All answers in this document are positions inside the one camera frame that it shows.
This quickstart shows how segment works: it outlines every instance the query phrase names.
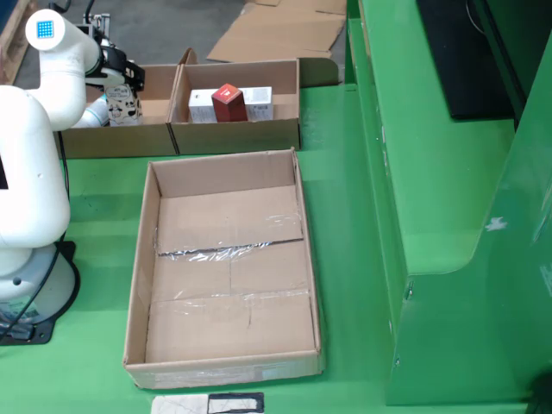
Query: clear tape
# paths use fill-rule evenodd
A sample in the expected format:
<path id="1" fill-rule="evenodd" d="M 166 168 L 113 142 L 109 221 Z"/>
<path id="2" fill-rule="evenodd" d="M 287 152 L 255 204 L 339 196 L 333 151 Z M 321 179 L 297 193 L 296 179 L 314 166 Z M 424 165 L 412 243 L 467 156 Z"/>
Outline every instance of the clear tape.
<path id="1" fill-rule="evenodd" d="M 166 300 L 162 302 L 156 302 L 155 306 L 158 309 L 164 307 L 172 307 L 172 312 L 181 315 L 192 315 L 195 312 L 202 311 L 210 307 L 209 299 L 211 298 L 239 298 L 246 306 L 254 306 L 259 300 L 268 300 L 276 298 L 292 298 L 301 295 L 310 295 L 309 289 L 297 289 L 290 291 L 278 291 L 278 292 L 260 292 L 260 293 L 247 293 L 241 295 L 213 295 L 207 298 L 186 298 L 186 299 L 174 299 Z"/>
<path id="2" fill-rule="evenodd" d="M 198 261 L 232 259 L 233 257 L 247 254 L 248 252 L 253 251 L 256 248 L 265 248 L 273 244 L 298 242 L 303 240 L 303 229 L 301 227 L 301 221 L 302 218 L 299 213 L 267 216 L 262 219 L 262 222 L 259 222 L 259 225 L 264 229 L 271 229 L 270 233 L 275 235 L 274 239 L 281 238 L 281 241 L 266 241 L 235 246 L 232 242 L 230 242 L 230 240 L 216 240 L 211 241 L 208 244 L 208 246 L 211 245 L 215 247 L 207 248 L 196 248 L 197 244 L 195 242 L 190 242 L 187 240 L 179 241 L 178 246 L 164 245 L 165 243 L 162 243 L 160 241 L 159 228 L 155 228 L 153 240 L 154 251 L 158 257 L 172 256 L 174 259 L 179 256 L 190 256 L 191 254 L 196 254 L 198 257 L 194 260 Z M 299 226 L 300 232 L 296 232 L 294 235 L 300 235 L 300 237 L 287 239 L 287 236 L 294 233 L 291 229 L 295 229 L 297 226 Z"/>
<path id="3" fill-rule="evenodd" d="M 248 254 L 255 249 L 267 248 L 277 244 L 301 242 L 303 239 L 292 239 L 283 241 L 266 241 L 262 243 L 247 244 L 244 246 L 233 246 L 229 248 L 194 248 L 189 250 L 178 250 L 174 252 L 157 253 L 158 257 L 169 257 L 172 260 L 177 260 L 184 257 L 188 261 L 220 261 L 232 260 Z"/>

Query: white box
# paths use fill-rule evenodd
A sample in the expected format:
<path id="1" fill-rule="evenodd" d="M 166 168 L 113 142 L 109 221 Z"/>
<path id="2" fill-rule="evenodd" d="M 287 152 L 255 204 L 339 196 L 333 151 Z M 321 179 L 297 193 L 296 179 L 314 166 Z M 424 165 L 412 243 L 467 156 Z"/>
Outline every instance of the white box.
<path id="1" fill-rule="evenodd" d="M 272 121 L 273 88 L 239 88 L 243 92 L 248 120 L 250 122 Z M 190 116 L 193 123 L 216 123 L 215 109 L 211 96 L 217 89 L 194 89 L 190 93 Z"/>

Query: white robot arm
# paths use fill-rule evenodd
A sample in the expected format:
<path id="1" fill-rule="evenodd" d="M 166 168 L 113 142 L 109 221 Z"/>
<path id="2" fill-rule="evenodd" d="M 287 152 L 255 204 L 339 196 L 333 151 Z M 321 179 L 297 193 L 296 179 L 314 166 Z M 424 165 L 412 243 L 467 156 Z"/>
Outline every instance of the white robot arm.
<path id="1" fill-rule="evenodd" d="M 69 202 L 52 131 L 69 129 L 86 108 L 85 74 L 100 46 L 53 10 L 28 20 L 29 43 L 40 51 L 41 86 L 0 86 L 0 157 L 9 183 L 0 190 L 0 276 L 25 263 L 31 248 L 61 237 Z"/>
<path id="2" fill-rule="evenodd" d="M 144 71 L 91 25 L 81 30 L 56 11 L 34 13 L 26 36 L 40 51 L 41 86 L 0 86 L 0 166 L 7 182 L 0 187 L 0 341 L 3 320 L 14 319 L 14 300 L 26 303 L 39 291 L 50 263 L 52 277 L 22 323 L 40 323 L 59 312 L 75 286 L 68 262 L 61 256 L 54 261 L 53 243 L 67 229 L 70 208 L 53 131 L 79 121 L 86 83 L 130 84 L 140 91 L 144 81 Z"/>

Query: product package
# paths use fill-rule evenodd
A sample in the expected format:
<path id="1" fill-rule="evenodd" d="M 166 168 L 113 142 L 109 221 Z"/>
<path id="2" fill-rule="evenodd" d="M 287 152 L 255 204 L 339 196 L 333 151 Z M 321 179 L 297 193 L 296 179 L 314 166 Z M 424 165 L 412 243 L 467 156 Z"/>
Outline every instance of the product package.
<path id="1" fill-rule="evenodd" d="M 272 121 L 273 88 L 271 86 L 239 89 L 243 93 L 245 109 L 248 116 L 247 121 Z M 216 92 L 216 89 L 199 89 L 191 91 L 189 107 L 190 117 L 193 123 L 217 122 L 213 104 L 213 94 Z"/>
<path id="2" fill-rule="evenodd" d="M 245 109 L 243 92 L 233 85 L 226 84 L 213 93 L 213 109 L 218 122 L 245 122 L 248 113 Z"/>

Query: open cardboard box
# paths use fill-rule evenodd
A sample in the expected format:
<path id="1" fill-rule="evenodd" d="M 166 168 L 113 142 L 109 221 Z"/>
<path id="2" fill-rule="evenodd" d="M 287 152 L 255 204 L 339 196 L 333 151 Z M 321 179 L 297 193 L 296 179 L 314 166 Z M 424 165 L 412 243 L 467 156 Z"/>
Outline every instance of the open cardboard box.
<path id="1" fill-rule="evenodd" d="M 260 122 L 192 123 L 188 101 L 194 89 L 272 86 L 274 119 Z M 170 124 L 181 154 L 225 154 L 301 147 L 299 61 L 182 65 Z"/>
<path id="2" fill-rule="evenodd" d="M 151 389 L 322 372 L 293 150 L 149 164 L 123 365 Z"/>
<path id="3" fill-rule="evenodd" d="M 138 92 L 143 125 L 68 129 L 63 132 L 67 158 L 141 157 L 178 154 L 168 127 L 168 116 L 179 65 L 195 63 L 196 55 L 186 50 L 177 65 L 144 65 L 146 83 Z M 103 93 L 86 89 L 89 104 Z"/>

